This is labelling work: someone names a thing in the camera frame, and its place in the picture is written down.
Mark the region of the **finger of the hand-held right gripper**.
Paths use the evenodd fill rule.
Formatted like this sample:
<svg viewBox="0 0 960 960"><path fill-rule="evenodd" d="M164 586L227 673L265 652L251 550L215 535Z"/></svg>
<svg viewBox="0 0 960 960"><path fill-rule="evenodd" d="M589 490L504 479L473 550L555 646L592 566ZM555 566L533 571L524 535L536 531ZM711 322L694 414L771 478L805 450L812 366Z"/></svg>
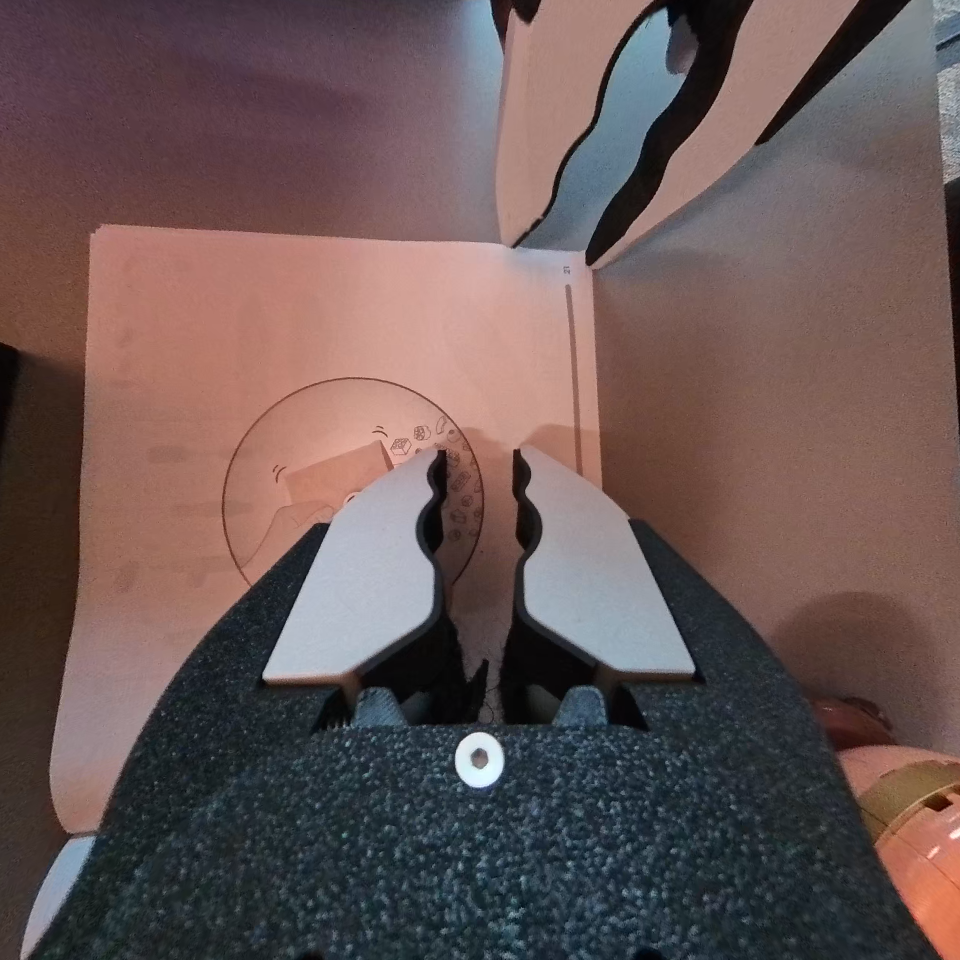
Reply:
<svg viewBox="0 0 960 960"><path fill-rule="evenodd" d="M504 2L495 148L501 243L516 248L552 210L595 128L619 55L661 2Z"/></svg>
<svg viewBox="0 0 960 960"><path fill-rule="evenodd" d="M856 1L708 2L676 96L585 251L600 269L699 197L756 144Z"/></svg>

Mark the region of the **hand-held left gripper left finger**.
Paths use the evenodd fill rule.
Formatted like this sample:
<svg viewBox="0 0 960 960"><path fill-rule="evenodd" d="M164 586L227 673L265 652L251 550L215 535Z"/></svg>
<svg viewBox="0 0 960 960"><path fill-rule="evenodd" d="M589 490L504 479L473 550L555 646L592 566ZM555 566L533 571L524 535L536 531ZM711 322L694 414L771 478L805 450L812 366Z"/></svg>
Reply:
<svg viewBox="0 0 960 960"><path fill-rule="evenodd" d="M447 453L427 449L350 500L328 525L263 670L269 686L360 682L437 627Z"/></svg>

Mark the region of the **white instruction booklet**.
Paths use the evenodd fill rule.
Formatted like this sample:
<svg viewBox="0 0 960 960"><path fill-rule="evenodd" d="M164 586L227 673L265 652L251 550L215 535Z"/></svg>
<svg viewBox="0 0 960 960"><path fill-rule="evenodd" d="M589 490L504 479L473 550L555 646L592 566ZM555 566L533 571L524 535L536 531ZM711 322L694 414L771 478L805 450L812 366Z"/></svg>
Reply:
<svg viewBox="0 0 960 960"><path fill-rule="evenodd" d="M92 834L146 718L306 531L333 460L445 448L438 553L468 674L495 673L513 450L601 484L594 282L578 253L103 226L90 241L78 593L50 786Z"/></svg>

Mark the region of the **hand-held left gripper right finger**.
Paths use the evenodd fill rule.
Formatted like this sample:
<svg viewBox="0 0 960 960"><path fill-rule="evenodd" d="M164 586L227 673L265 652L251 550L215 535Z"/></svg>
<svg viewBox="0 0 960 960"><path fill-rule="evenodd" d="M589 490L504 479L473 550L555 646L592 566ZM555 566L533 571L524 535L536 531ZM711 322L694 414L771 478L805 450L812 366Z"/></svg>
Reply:
<svg viewBox="0 0 960 960"><path fill-rule="evenodd" d="M540 688L606 697L697 668L630 517L598 486L531 445L513 452L521 546L510 621L510 707Z"/></svg>

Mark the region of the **brick pot model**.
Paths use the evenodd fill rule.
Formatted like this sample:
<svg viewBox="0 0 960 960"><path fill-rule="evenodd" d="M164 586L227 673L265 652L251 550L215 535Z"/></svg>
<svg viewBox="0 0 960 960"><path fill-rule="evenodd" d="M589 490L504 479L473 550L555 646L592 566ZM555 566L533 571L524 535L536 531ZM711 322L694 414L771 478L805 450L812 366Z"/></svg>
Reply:
<svg viewBox="0 0 960 960"><path fill-rule="evenodd" d="M959 957L959 758L900 745L873 702L808 694L870 840L936 952Z"/></svg>

